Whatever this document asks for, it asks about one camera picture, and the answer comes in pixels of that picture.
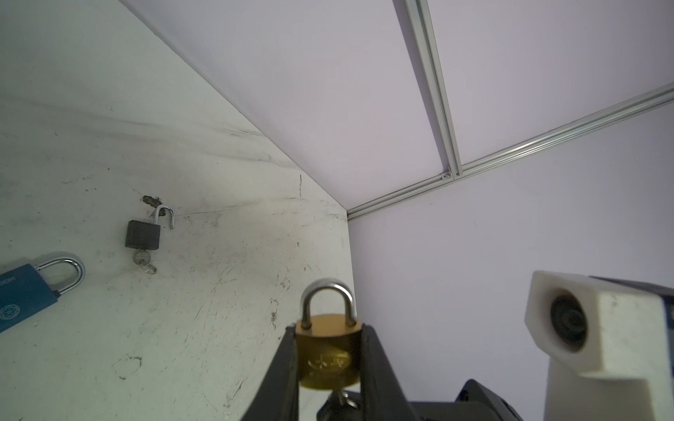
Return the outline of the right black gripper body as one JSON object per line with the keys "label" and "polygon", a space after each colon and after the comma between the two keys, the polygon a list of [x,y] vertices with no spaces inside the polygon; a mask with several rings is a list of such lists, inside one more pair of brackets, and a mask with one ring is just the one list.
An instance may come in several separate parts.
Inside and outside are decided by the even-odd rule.
{"label": "right black gripper body", "polygon": [[[333,407],[330,397],[318,410],[318,420],[363,420],[360,409]],[[505,399],[474,379],[468,380],[453,402],[409,402],[419,420],[520,420],[521,416]]]}

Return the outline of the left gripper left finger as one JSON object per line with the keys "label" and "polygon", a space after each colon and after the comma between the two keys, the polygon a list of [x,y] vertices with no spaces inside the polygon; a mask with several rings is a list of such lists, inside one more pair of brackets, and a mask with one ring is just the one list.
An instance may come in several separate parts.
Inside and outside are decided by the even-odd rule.
{"label": "left gripper left finger", "polygon": [[298,348],[296,326],[285,329],[270,366],[243,421],[298,421]]}

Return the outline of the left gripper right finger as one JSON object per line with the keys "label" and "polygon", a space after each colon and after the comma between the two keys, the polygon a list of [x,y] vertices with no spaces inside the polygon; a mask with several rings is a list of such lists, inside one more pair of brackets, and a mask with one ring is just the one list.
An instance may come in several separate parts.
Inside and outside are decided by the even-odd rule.
{"label": "left gripper right finger", "polygon": [[363,420],[419,420],[398,383],[375,329],[364,325],[361,337]]}

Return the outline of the brass padlock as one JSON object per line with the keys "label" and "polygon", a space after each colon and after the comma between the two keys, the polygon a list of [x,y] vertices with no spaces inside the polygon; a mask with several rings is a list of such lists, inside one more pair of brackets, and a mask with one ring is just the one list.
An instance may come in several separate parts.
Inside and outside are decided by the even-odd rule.
{"label": "brass padlock", "polygon": [[[343,312],[312,314],[312,299],[324,290],[342,297]],[[301,318],[295,328],[299,384],[315,390],[337,390],[357,384],[362,331],[354,296],[344,282],[324,278],[311,283],[302,295]]]}

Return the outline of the black padlock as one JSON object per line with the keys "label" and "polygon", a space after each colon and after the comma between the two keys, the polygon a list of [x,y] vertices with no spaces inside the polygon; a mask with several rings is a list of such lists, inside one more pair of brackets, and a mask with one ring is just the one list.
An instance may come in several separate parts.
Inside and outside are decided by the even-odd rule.
{"label": "black padlock", "polygon": [[160,205],[154,211],[152,223],[138,220],[131,220],[128,222],[125,247],[146,251],[158,250],[161,238],[159,217],[162,210],[165,210],[165,212],[170,215],[170,229],[174,229],[176,223],[175,212],[168,207],[168,205]]}

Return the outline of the blue padlock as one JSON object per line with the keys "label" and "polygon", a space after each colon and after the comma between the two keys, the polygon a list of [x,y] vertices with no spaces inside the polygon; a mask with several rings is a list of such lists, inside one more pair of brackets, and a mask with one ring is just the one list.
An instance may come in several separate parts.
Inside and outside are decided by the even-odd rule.
{"label": "blue padlock", "polygon": [[[67,264],[75,270],[72,281],[53,289],[41,275],[44,269]],[[78,287],[86,268],[77,257],[58,256],[42,263],[27,263],[1,275],[1,332],[47,309],[58,299]]]}

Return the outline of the small dark key far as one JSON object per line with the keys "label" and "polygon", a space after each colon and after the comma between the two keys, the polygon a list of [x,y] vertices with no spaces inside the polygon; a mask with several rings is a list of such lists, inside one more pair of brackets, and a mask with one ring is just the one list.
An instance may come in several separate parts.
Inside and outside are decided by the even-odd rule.
{"label": "small dark key far", "polygon": [[152,206],[153,208],[158,208],[163,205],[163,202],[160,198],[155,198],[154,196],[143,196],[141,201],[146,205]]}

